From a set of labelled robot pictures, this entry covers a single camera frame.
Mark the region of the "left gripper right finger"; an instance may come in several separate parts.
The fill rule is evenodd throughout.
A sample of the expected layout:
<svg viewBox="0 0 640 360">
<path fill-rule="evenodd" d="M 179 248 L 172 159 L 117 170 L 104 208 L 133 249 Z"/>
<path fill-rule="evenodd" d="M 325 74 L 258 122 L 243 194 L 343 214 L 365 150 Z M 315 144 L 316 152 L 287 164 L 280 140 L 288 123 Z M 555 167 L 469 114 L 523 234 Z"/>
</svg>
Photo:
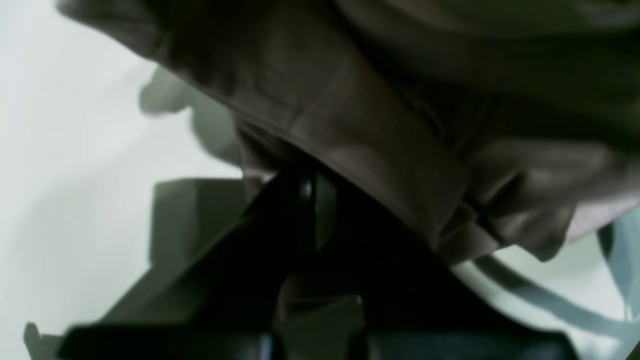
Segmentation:
<svg viewBox="0 0 640 360">
<path fill-rule="evenodd" d="M 346 271 L 365 324 L 350 360 L 576 360 L 569 338 L 535 330 L 471 291 L 402 221 L 339 175 L 326 251 Z"/>
</svg>

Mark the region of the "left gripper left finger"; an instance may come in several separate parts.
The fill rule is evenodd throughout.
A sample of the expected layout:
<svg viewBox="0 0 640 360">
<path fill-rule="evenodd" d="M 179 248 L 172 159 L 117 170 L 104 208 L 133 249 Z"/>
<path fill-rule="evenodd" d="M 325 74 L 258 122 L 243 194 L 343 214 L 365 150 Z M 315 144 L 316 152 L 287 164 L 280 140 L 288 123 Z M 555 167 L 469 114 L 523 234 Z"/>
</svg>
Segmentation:
<svg viewBox="0 0 640 360">
<path fill-rule="evenodd" d="M 285 360 L 281 286 L 315 251 L 315 171 L 279 173 L 241 217 L 126 322 L 76 326 L 60 360 Z"/>
</svg>

